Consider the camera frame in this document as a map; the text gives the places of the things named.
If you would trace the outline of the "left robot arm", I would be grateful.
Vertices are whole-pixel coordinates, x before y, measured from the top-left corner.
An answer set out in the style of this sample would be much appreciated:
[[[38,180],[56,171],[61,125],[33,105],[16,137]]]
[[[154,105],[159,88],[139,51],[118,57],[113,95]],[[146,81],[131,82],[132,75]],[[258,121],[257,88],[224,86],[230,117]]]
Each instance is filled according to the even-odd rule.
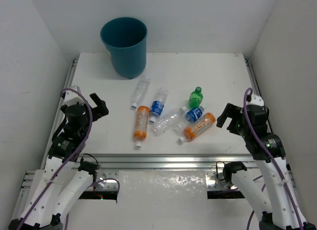
[[[61,230],[81,194],[96,180],[98,163],[81,158],[92,123],[108,115],[105,101],[96,93],[91,107],[75,89],[62,91],[64,120],[52,137],[44,172],[32,199],[10,230]]]

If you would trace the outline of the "clear bottle white cap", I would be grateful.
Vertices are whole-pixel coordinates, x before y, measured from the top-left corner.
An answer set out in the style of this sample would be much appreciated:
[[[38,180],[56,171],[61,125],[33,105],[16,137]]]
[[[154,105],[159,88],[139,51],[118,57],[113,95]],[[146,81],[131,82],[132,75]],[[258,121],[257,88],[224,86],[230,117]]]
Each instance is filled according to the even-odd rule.
[[[180,108],[175,108],[167,112],[163,117],[156,120],[153,124],[152,130],[155,136],[160,136],[169,129],[176,126],[183,115],[186,113],[187,107],[182,106]]]

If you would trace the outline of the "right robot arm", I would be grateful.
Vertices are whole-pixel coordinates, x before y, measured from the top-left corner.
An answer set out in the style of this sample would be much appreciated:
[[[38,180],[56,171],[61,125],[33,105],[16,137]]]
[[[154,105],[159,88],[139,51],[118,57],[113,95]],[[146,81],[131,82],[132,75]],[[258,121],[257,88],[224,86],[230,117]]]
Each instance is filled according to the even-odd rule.
[[[247,150],[259,168],[266,186],[264,194],[251,178],[241,161],[224,165],[223,178],[235,185],[252,207],[261,230],[315,230],[303,216],[286,165],[281,139],[267,131],[264,105],[247,104],[238,107],[228,103],[217,119],[221,128],[227,118],[230,133],[243,138]]]

